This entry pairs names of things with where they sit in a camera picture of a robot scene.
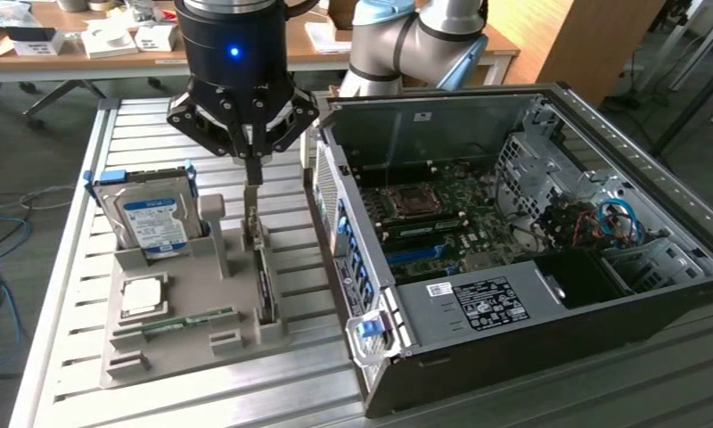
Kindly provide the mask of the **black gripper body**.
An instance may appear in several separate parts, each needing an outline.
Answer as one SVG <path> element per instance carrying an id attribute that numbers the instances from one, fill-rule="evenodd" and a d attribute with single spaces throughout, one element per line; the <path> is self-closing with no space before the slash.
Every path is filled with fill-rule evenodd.
<path id="1" fill-rule="evenodd" d="M 286 23 L 301 6 L 283 1 L 175 1 L 191 74 L 189 93 L 215 114 L 214 94 L 226 95 L 242 124 L 251 122 L 251 103 L 270 104 L 269 126 L 290 110 L 294 89 L 287 72 Z"/>

